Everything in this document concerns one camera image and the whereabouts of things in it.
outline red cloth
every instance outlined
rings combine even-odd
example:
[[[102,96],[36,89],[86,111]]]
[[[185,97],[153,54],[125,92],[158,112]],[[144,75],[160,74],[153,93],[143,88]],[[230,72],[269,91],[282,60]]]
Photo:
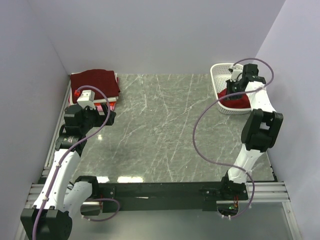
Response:
[[[227,94],[227,89],[223,90],[222,92],[218,93],[218,98],[221,98]],[[251,108],[250,106],[250,101],[247,96],[247,94],[242,95],[241,98],[236,99],[236,100],[226,100],[223,99],[220,101],[220,103],[230,109],[249,109]]]
[[[107,71],[104,69],[92,69],[81,73],[71,74],[71,92],[74,93],[79,87],[83,85],[91,85],[100,89],[107,98],[113,98],[119,96],[119,86],[116,82],[115,72]],[[94,100],[100,100],[104,97],[96,92]],[[73,103],[77,103],[77,96],[72,96]]]

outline lavender wall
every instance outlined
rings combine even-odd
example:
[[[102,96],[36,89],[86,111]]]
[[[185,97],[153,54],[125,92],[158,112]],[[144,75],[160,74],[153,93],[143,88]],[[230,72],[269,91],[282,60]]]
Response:
[[[319,11],[318,0],[287,0],[257,54],[274,67],[268,93],[284,115],[269,156],[306,240],[320,235]]]
[[[0,234],[14,239],[44,166],[67,73],[26,0],[0,3]]]
[[[285,0],[28,0],[68,73],[208,73],[255,56]]]

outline gray marble surface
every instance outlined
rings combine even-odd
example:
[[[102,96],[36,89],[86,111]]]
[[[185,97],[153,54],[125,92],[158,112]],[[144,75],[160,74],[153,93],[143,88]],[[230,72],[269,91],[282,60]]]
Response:
[[[73,180],[94,175],[113,183],[220,181],[228,167],[204,161],[192,144],[195,121],[215,99],[210,75],[120,74],[119,79],[115,123],[88,140]],[[234,163],[248,116],[224,115],[214,106],[198,125],[199,149],[210,159]],[[266,154],[252,176],[274,180]]]

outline white plastic basket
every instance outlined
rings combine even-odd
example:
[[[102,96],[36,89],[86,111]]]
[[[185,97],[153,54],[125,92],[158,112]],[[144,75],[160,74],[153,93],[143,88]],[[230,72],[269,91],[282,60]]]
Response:
[[[213,65],[210,69],[215,99],[218,99],[218,93],[227,87],[226,81],[231,77],[231,73],[229,72],[231,64],[233,63],[218,63]],[[242,70],[244,66],[237,64],[235,67]],[[217,106],[219,112],[222,114],[239,115],[251,112],[251,108],[229,108],[223,106],[219,101],[217,102]]]

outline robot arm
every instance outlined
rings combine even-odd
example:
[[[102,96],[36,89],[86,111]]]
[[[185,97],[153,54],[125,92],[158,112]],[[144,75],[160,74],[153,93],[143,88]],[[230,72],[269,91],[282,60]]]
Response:
[[[107,106],[105,104],[101,105],[104,115],[100,115],[93,103],[94,97],[95,93],[93,91],[84,90],[78,98],[77,104],[68,106],[64,110],[65,124],[61,127],[55,143],[53,165],[48,178],[40,195],[34,202],[33,208],[25,208],[21,214],[21,222],[29,239],[32,239],[36,215],[45,199],[49,185],[54,179],[56,165],[72,145],[85,138],[90,129],[100,127],[106,120]],[[110,112],[106,125],[112,125],[115,116],[115,112]],[[37,240],[67,240],[72,229],[72,218],[75,217],[82,204],[88,198],[99,197],[99,184],[95,176],[80,176],[75,181],[72,190],[66,195],[69,180],[77,169],[86,142],[84,141],[75,147],[62,162],[41,213],[37,226]]]
[[[258,73],[256,64],[243,66],[242,78],[236,82],[231,80],[227,82],[227,90],[229,91],[227,94],[263,88],[266,81],[263,77],[258,76]],[[242,147],[234,165],[251,172],[257,159],[267,149],[274,146],[283,122],[283,115],[273,108],[265,88],[247,93],[247,96],[252,112],[242,130]],[[229,180],[235,184],[247,181],[246,173],[235,167],[230,168],[227,175]]]

